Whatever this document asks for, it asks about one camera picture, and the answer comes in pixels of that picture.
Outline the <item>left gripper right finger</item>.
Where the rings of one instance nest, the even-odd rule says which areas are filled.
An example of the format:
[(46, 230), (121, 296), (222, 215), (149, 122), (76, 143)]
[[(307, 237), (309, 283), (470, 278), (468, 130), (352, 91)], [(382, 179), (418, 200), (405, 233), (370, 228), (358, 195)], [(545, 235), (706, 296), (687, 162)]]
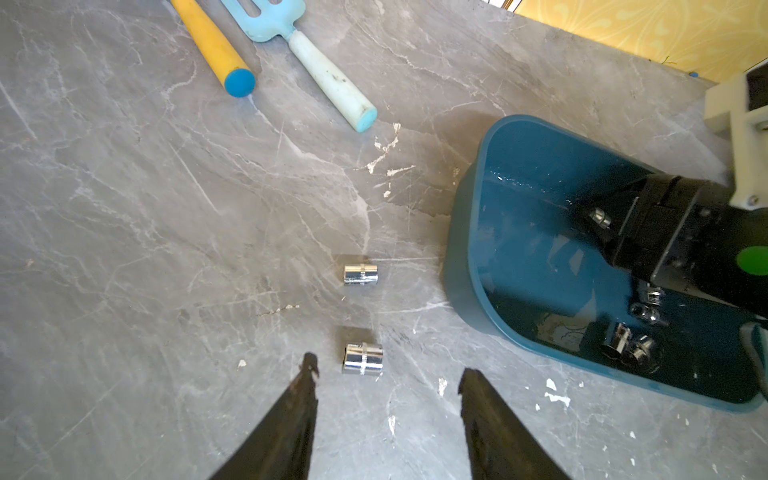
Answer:
[(458, 393), (474, 479), (568, 477), (481, 371), (465, 369)]

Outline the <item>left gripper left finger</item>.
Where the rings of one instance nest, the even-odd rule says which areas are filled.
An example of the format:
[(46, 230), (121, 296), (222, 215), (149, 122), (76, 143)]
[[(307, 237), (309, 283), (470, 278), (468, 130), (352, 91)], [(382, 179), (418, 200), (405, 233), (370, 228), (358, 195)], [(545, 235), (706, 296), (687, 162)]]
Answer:
[(304, 354), (299, 373), (214, 479), (306, 479), (318, 400), (317, 356)]

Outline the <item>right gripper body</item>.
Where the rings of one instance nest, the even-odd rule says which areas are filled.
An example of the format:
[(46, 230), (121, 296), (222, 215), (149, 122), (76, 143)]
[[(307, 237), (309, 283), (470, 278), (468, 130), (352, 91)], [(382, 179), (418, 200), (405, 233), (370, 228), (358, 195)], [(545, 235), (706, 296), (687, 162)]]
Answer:
[[(649, 174), (582, 202), (609, 265), (665, 290), (767, 314), (767, 211), (735, 208), (730, 188)], [(590, 218), (603, 209), (607, 230)]]

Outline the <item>teal storage box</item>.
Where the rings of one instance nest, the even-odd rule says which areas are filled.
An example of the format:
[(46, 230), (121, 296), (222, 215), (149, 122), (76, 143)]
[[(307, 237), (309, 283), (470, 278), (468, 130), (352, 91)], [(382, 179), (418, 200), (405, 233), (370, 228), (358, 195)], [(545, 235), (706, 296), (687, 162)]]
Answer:
[[(471, 327), (533, 353), (681, 400), (752, 411), (764, 399), (739, 341), (751, 315), (667, 291), (666, 327), (637, 320), (629, 313), (630, 275), (606, 262), (576, 217), (578, 203), (650, 171), (542, 119), (498, 120), (456, 193), (447, 297)], [(612, 321), (631, 329), (631, 343), (641, 335), (658, 343), (651, 368), (602, 354)]]

